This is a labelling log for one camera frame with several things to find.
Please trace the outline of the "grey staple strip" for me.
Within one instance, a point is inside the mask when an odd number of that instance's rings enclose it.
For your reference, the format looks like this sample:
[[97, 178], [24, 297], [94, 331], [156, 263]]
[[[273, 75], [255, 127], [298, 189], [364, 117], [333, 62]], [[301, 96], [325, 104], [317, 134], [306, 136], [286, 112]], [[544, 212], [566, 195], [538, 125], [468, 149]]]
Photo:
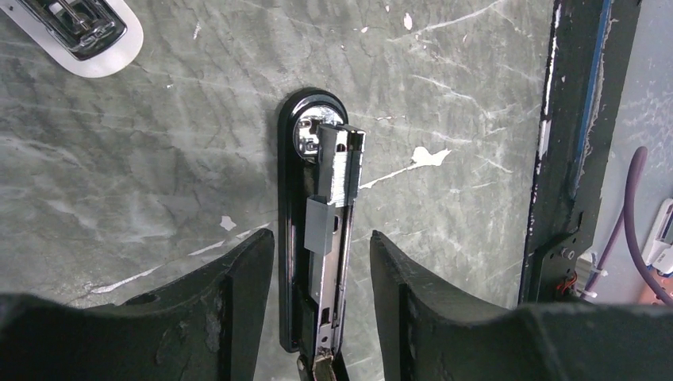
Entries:
[[337, 234], [342, 234], [337, 245], [341, 247], [352, 229], [366, 132], [350, 125], [322, 124], [317, 135], [316, 190], [306, 201], [304, 248], [325, 256], [333, 250]]

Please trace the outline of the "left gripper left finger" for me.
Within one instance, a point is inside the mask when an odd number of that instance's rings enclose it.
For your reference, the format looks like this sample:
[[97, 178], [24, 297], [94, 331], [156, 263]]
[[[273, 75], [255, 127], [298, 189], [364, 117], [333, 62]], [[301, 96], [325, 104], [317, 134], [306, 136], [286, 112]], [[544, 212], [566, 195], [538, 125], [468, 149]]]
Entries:
[[275, 238], [261, 229], [229, 253], [127, 302], [78, 309], [1, 297], [4, 380], [251, 380]]

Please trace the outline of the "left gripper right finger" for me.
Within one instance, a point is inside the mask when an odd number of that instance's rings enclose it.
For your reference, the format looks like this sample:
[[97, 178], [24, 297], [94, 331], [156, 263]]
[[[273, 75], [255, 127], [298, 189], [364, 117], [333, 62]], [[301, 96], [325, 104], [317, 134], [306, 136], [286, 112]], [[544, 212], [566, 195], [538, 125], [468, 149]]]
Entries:
[[524, 304], [477, 298], [370, 240], [375, 315], [388, 380], [669, 380], [667, 306]]

